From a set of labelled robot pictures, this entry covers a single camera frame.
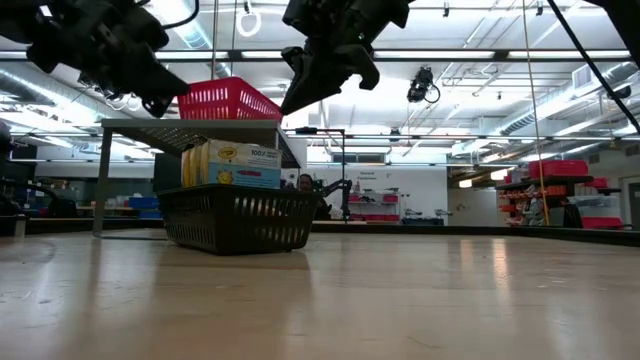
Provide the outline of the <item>dark shelf with red bins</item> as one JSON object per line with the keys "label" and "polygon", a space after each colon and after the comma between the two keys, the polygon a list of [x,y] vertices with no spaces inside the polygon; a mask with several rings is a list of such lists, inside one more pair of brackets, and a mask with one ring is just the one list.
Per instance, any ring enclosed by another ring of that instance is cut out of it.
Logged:
{"label": "dark shelf with red bins", "polygon": [[498,210],[509,227],[624,230],[619,192],[583,160],[538,160],[507,173]]}

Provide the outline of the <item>person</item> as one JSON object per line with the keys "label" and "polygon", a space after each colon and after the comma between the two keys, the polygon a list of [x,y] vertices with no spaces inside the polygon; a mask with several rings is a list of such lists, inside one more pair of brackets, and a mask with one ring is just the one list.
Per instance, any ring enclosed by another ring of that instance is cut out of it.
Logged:
{"label": "person", "polygon": [[[313,179],[309,174],[301,174],[299,176],[299,190],[302,192],[313,192],[314,184]],[[318,206],[316,209],[316,213],[314,216],[315,220],[330,220],[331,214],[330,211],[332,209],[331,205],[328,205],[323,197],[318,199]]]}

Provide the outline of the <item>thin black metal stand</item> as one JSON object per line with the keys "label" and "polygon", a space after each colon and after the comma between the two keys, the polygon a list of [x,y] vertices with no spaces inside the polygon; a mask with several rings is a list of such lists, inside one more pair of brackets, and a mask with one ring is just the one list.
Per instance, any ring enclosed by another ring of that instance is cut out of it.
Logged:
{"label": "thin black metal stand", "polygon": [[352,188],[352,181],[346,178],[346,133],[344,129],[332,129],[332,128],[317,128],[317,127],[300,127],[295,128],[293,130],[286,130],[285,133],[289,136],[297,135],[302,138],[312,139],[314,136],[319,137],[320,135],[326,136],[329,140],[333,140],[333,136],[338,134],[341,138],[341,142],[339,143],[339,148],[341,150],[341,158],[340,158],[340,166],[341,166],[341,178],[336,180],[335,182],[329,185],[322,185],[316,180],[313,180],[314,184],[314,193],[322,196],[323,198],[328,197],[334,192],[340,190],[341,191],[341,205],[340,208],[342,210],[342,221],[344,223],[348,223],[351,217],[349,210],[349,196]]}

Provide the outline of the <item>black plastic slotted basket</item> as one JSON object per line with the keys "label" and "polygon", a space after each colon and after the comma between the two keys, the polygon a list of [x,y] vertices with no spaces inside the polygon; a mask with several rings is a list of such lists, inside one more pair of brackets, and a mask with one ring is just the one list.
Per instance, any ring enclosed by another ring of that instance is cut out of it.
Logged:
{"label": "black plastic slotted basket", "polygon": [[170,241],[222,256],[305,247],[319,203],[313,193],[218,184],[157,198]]}

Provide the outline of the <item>red plastic slotted basket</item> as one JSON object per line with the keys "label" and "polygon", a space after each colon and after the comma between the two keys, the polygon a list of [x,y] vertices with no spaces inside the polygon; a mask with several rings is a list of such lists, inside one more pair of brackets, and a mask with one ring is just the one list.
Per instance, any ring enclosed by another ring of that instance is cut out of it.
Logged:
{"label": "red plastic slotted basket", "polygon": [[189,85],[177,97],[181,119],[282,121],[280,107],[240,77],[207,80]]}

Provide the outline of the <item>grey perforated metal shelf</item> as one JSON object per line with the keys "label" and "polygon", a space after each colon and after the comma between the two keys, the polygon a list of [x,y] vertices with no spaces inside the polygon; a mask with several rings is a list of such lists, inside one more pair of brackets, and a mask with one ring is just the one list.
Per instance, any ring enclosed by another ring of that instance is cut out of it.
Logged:
{"label": "grey perforated metal shelf", "polygon": [[101,122],[102,149],[99,160],[96,209],[92,235],[103,237],[103,223],[113,136],[116,134],[179,156],[188,144],[198,145],[210,138],[250,143],[279,149],[284,169],[306,166],[306,148],[298,147],[275,120],[179,120],[109,119]]}

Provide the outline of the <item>blue background crate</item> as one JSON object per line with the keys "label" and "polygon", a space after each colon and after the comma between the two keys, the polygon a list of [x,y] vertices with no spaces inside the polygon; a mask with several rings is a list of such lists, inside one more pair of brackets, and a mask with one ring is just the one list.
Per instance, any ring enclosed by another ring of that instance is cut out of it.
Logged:
{"label": "blue background crate", "polygon": [[155,196],[150,197],[130,197],[128,205],[132,210],[138,212],[140,219],[161,219],[159,201]]}

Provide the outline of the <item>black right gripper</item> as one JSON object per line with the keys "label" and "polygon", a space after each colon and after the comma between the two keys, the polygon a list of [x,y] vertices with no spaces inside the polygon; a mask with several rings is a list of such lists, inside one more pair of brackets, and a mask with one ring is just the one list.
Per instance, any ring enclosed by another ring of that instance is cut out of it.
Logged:
{"label": "black right gripper", "polygon": [[[307,50],[333,50],[343,45],[372,49],[372,42],[390,24],[403,29],[414,0],[289,0],[282,21],[306,37],[305,49],[288,47],[282,58],[294,71],[280,106],[290,115],[341,92],[350,69],[326,54]],[[351,53],[353,72],[361,76],[360,89],[374,89],[380,73],[370,54],[356,47]]]}

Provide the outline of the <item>overhead light bar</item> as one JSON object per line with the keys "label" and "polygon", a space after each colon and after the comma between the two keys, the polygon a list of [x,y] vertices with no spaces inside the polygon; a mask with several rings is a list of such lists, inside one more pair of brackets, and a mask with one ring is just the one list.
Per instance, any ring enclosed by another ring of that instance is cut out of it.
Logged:
{"label": "overhead light bar", "polygon": [[[160,51],[156,57],[165,62],[198,62],[215,57],[222,62],[276,62],[281,60],[277,50],[179,50]],[[375,50],[373,58],[378,62],[520,62],[531,59],[536,62],[574,62],[582,59],[577,50],[482,50],[482,49],[445,49],[445,50]]]}

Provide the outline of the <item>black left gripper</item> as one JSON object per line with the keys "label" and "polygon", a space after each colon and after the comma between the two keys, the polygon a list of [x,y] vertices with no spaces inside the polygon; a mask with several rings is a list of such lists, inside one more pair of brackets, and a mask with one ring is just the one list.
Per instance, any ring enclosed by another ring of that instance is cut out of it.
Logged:
{"label": "black left gripper", "polygon": [[26,58],[51,73],[60,64],[78,82],[116,101],[140,100],[156,118],[189,85],[157,60],[169,42],[148,0],[0,0],[0,36],[27,46]]}

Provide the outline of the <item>red background bins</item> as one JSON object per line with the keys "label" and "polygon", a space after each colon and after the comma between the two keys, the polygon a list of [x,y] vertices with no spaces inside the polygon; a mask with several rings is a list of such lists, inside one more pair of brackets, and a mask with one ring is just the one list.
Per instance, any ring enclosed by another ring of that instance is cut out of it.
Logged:
{"label": "red background bins", "polygon": [[397,194],[351,194],[348,201],[351,218],[365,222],[400,221],[400,202]]}

